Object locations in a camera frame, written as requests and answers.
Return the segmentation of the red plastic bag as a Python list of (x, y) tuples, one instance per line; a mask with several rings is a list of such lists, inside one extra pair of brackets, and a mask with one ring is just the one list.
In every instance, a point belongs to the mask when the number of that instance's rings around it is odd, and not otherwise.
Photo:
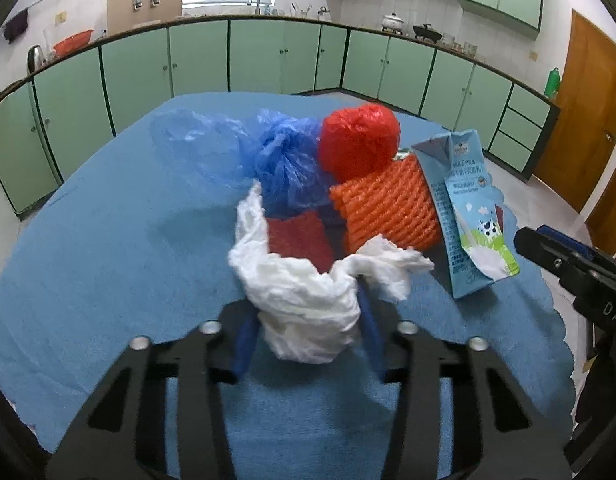
[(342, 108), (323, 120), (317, 158), (337, 183), (362, 178), (393, 161), (400, 132), (396, 115), (385, 106)]

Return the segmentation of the blue felt table mat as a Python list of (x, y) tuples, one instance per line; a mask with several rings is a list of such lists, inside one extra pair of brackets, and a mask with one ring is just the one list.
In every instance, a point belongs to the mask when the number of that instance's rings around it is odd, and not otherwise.
[(227, 262), (236, 208), (205, 205), (155, 150), (153, 119), (321, 122), (317, 98), (210, 93), (154, 110), (51, 197), (0, 278), (3, 453), (38, 479), (567, 479), (573, 357), (539, 268), (460, 299), (442, 241), (396, 301), (368, 278), (386, 339), (381, 382), (355, 342), (325, 364), (278, 359)]

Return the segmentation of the blue plastic bag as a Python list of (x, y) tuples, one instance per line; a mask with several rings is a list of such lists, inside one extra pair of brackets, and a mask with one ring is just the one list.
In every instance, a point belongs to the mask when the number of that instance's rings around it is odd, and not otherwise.
[(203, 204), (233, 205), (257, 182), (268, 216), (286, 219), (329, 204), (334, 178), (317, 160), (321, 127), (276, 110), (239, 120), (180, 108), (157, 115), (150, 133), (157, 155)]

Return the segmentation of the white tissue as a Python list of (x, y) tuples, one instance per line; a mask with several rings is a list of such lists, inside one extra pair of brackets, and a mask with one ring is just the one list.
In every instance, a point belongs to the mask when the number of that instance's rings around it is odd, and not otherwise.
[(283, 361), (329, 363), (355, 342), (361, 315), (358, 278), (402, 301), (410, 295), (411, 276), (435, 268), (421, 252), (400, 248), (382, 235), (325, 273), (308, 259), (271, 252), (259, 181), (253, 181), (236, 212), (235, 244), (227, 262), (259, 310), (265, 342)]

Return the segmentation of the steel electric kettle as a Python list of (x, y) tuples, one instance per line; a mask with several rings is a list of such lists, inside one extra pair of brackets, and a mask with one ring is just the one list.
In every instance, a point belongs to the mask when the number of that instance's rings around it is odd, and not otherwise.
[(33, 74), (37, 70), (41, 70), (46, 65), (46, 56), (38, 44), (35, 44), (27, 52), (26, 66), (27, 73)]

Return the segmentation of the white cooking pot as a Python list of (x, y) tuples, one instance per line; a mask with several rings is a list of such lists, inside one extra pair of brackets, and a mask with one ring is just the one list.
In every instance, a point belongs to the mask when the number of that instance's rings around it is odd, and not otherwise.
[(396, 14), (386, 14), (381, 18), (381, 30), (389, 34), (402, 35), (404, 31), (404, 21)]

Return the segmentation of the cardboard water purifier box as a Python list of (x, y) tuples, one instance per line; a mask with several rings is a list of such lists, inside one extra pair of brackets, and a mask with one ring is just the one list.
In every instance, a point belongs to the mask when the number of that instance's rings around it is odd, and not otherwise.
[(170, 22), (182, 13), (182, 0), (107, 0), (107, 35)]

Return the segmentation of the green thermos bottle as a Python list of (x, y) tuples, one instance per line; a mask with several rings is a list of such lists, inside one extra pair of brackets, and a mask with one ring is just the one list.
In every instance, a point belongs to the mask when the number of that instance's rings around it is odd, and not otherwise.
[(550, 100), (555, 99), (558, 95), (561, 82), (562, 75), (560, 74), (559, 68), (554, 67), (553, 70), (548, 73), (547, 81), (544, 88), (544, 96), (546, 96), (547, 99)]

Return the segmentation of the red plastic basin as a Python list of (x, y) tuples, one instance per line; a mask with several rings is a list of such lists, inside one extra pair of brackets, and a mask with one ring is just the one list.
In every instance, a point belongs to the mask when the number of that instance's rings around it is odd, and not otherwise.
[(69, 36), (57, 44), (54, 44), (53, 51), (58, 58), (64, 58), (64, 56), (70, 53), (87, 47), (87, 45), (90, 44), (92, 32), (92, 29), (77, 32), (75, 35)]

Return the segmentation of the green lower kitchen cabinets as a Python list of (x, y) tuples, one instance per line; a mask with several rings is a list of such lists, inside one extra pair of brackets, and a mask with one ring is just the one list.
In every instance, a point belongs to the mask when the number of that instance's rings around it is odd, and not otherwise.
[(0, 93), (0, 185), (24, 214), (163, 102), (204, 92), (344, 92), (449, 130), (528, 179), (558, 107), (511, 76), (417, 39), (299, 18), (229, 16), (92, 41)]

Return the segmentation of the black wok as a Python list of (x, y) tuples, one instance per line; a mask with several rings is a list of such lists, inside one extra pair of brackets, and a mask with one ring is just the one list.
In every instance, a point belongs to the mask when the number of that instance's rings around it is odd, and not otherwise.
[(417, 40), (429, 41), (437, 44), (443, 37), (441, 32), (437, 32), (429, 23), (413, 26), (414, 37)]

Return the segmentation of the dark hanging towel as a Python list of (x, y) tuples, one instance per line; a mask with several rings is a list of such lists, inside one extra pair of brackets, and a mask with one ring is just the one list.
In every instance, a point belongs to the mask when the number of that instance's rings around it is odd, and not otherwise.
[(9, 43), (12, 44), (15, 40), (23, 36), (28, 29), (28, 9), (25, 8), (15, 14), (9, 21), (3, 26), (3, 37)]

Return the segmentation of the blue milk carton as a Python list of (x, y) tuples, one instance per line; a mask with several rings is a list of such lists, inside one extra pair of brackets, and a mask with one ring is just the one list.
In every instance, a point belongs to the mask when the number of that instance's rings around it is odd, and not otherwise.
[(441, 226), (452, 296), (460, 299), (519, 273), (495, 213), (494, 188), (475, 130), (412, 146)]

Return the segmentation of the dark red scouring pad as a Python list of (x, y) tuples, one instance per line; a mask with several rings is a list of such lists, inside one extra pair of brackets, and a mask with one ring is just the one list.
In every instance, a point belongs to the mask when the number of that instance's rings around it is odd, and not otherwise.
[(500, 226), (500, 230), (504, 232), (504, 211), (499, 204), (495, 204), (495, 213), (496, 218), (498, 219), (498, 225)]
[(320, 273), (327, 273), (334, 255), (325, 226), (315, 210), (293, 218), (267, 218), (269, 252), (281, 257), (308, 259)]

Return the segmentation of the brown wooden door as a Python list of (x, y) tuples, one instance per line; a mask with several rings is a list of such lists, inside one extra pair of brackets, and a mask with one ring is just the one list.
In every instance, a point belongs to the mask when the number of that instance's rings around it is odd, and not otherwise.
[(613, 256), (616, 253), (616, 170), (586, 220), (586, 226), (593, 246)]
[(580, 211), (616, 145), (616, 44), (580, 13), (571, 17), (559, 115), (534, 174)]

